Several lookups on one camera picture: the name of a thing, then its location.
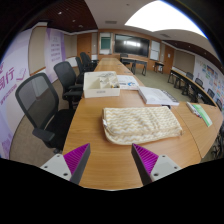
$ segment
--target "purple object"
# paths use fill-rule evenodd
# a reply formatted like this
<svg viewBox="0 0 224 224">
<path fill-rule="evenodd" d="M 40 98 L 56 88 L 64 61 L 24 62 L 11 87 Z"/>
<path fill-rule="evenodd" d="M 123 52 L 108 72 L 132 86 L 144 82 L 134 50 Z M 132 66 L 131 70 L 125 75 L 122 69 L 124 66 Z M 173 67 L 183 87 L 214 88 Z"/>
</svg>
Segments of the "purple object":
<svg viewBox="0 0 224 224">
<path fill-rule="evenodd" d="M 153 167 L 155 166 L 159 156 L 156 155 L 155 153 L 139 146 L 136 144 L 133 144 L 136 152 L 139 155 L 139 158 L 141 159 L 145 170 L 147 171 L 148 175 L 152 172 Z"/>
<path fill-rule="evenodd" d="M 71 171 L 71 174 L 75 172 L 88 147 L 89 143 L 86 145 L 82 145 L 77 149 L 74 149 L 71 152 L 64 155 L 65 162 L 67 163 L 68 168 Z"/>
</svg>

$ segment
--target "banner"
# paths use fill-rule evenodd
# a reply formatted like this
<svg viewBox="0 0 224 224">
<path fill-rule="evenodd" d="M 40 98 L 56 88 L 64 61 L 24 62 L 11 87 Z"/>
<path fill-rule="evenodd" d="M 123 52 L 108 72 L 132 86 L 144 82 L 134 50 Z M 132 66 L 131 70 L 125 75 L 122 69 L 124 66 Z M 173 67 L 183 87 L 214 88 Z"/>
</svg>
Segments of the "banner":
<svg viewBox="0 0 224 224">
<path fill-rule="evenodd" d="M 17 35 L 0 63 L 0 157 L 4 159 L 9 159 L 13 135 L 24 115 L 15 91 L 29 77 L 31 32 L 29 29 Z"/>
<path fill-rule="evenodd" d="M 51 82 L 58 79 L 54 66 L 65 61 L 64 34 L 58 30 L 47 28 L 45 35 L 45 66 L 46 74 Z"/>
<path fill-rule="evenodd" d="M 194 78 L 199 78 L 203 82 L 204 91 L 211 89 L 215 96 L 213 100 L 219 99 L 222 102 L 222 114 L 224 117 L 224 75 L 222 72 L 207 59 L 195 55 Z"/>
</svg>

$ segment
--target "wooden door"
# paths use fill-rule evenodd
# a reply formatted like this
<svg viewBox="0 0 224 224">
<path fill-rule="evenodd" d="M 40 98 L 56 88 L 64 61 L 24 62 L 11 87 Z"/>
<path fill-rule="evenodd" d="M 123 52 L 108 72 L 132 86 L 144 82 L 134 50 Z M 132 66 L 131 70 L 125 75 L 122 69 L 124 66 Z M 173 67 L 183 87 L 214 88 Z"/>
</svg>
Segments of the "wooden door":
<svg viewBox="0 0 224 224">
<path fill-rule="evenodd" d="M 81 52 L 85 52 L 92 58 L 91 46 L 92 46 L 92 34 L 84 33 L 77 36 L 77 56 L 80 57 Z"/>
<path fill-rule="evenodd" d="M 173 66 L 173 59 L 174 49 L 170 46 L 165 45 L 163 73 L 170 74 L 170 70 Z"/>
</svg>

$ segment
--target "desk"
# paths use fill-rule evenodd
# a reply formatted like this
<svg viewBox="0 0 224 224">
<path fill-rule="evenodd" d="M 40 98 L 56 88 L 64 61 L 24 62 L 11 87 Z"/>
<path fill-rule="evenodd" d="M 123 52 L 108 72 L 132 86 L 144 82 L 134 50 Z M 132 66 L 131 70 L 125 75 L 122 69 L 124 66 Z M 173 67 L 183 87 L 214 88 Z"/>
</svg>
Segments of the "desk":
<svg viewBox="0 0 224 224">
<path fill-rule="evenodd" d="M 164 64 L 162 63 L 162 62 L 155 62 L 155 66 L 154 66 L 154 71 L 156 71 L 156 73 L 157 73 L 157 70 L 158 70 L 158 66 L 161 66 L 162 67 L 162 69 L 161 69 L 161 73 L 163 74 L 163 66 L 164 66 Z"/>
<path fill-rule="evenodd" d="M 102 71 L 101 69 L 119 71 L 119 74 L 128 75 L 125 73 L 128 69 L 117 59 L 102 59 L 95 71 Z M 135 79 L 140 86 L 143 86 L 137 77 Z M 131 154 L 131 146 L 112 144 L 106 139 L 102 125 L 102 109 L 150 106 L 158 105 L 146 105 L 135 90 L 121 90 L 119 97 L 81 99 L 63 150 L 63 154 L 66 154 L 81 145 L 90 143 L 91 154 L 79 183 L 80 186 L 105 190 L 142 187 Z M 166 154 L 181 168 L 198 164 L 214 142 L 221 126 L 220 116 L 222 116 L 218 107 L 203 104 L 202 107 L 212 119 L 213 124 L 209 128 L 202 119 L 193 116 L 185 102 L 180 102 L 179 106 L 172 106 L 171 110 L 183 128 L 184 134 L 180 137 L 139 145 L 157 155 Z"/>
<path fill-rule="evenodd" d="M 168 82 L 172 75 L 177 76 L 180 80 L 183 80 L 184 82 L 186 82 L 189 85 L 191 85 L 192 87 L 194 87 L 196 89 L 197 93 L 201 94 L 204 97 L 204 99 L 208 102 L 209 105 L 217 107 L 217 104 L 215 103 L 215 101 L 204 91 L 204 89 L 201 86 L 199 86 L 193 80 L 189 79 L 187 76 L 179 73 L 178 71 L 171 69 L 170 75 L 168 78 Z"/>
<path fill-rule="evenodd" d="M 142 70 L 142 74 L 143 75 L 146 74 L 147 61 L 136 59 L 136 58 L 121 57 L 121 62 L 122 63 L 123 62 L 132 63 L 132 72 L 133 72 L 133 74 L 135 74 L 136 64 L 144 65 L 143 70 Z"/>
</svg>

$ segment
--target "chair seat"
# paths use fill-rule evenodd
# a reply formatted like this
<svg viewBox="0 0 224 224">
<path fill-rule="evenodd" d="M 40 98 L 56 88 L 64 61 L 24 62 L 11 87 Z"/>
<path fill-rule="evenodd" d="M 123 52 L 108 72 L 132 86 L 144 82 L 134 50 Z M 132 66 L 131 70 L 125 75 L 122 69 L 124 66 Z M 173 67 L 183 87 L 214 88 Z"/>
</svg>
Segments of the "chair seat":
<svg viewBox="0 0 224 224">
<path fill-rule="evenodd" d="M 67 133 L 75 114 L 73 109 L 63 109 L 58 111 L 50 121 L 45 130 L 55 133 L 51 141 L 51 147 L 63 150 Z"/>
</svg>

